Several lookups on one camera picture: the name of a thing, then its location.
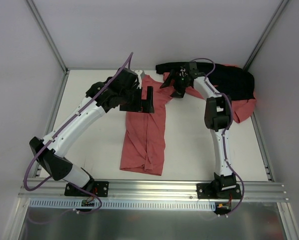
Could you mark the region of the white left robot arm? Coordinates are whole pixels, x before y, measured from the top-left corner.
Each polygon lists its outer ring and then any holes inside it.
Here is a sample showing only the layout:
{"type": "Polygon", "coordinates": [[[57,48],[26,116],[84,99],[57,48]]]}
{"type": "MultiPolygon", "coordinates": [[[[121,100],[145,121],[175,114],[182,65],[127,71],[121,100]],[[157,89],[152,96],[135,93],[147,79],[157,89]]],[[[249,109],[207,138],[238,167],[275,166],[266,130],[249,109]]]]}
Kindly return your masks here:
{"type": "Polygon", "coordinates": [[[55,181],[64,180],[72,184],[83,196],[92,193],[94,178],[83,168],[66,159],[66,154],[75,141],[95,121],[111,109],[134,113],[154,112],[154,88],[148,86],[146,98],[142,98],[142,82],[145,73],[128,68],[118,70],[106,81],[91,85],[85,97],[68,118],[42,139],[33,137],[30,148],[34,160],[55,181]]]}

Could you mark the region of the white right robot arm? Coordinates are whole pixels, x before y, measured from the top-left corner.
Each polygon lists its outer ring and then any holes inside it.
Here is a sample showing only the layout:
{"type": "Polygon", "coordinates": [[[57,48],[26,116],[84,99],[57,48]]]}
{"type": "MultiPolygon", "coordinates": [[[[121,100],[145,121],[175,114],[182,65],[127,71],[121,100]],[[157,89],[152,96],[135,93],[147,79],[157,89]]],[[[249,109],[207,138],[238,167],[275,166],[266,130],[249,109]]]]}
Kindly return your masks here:
{"type": "Polygon", "coordinates": [[[219,92],[210,82],[209,76],[216,69],[214,62],[208,73],[201,72],[195,60],[170,70],[160,86],[173,86],[173,98],[183,98],[186,89],[194,88],[205,100],[204,123],[210,130],[214,146],[214,180],[201,190],[209,197],[218,199],[240,199],[241,189],[237,174],[232,167],[229,151],[229,128],[233,123],[233,109],[229,97],[219,92]]]}

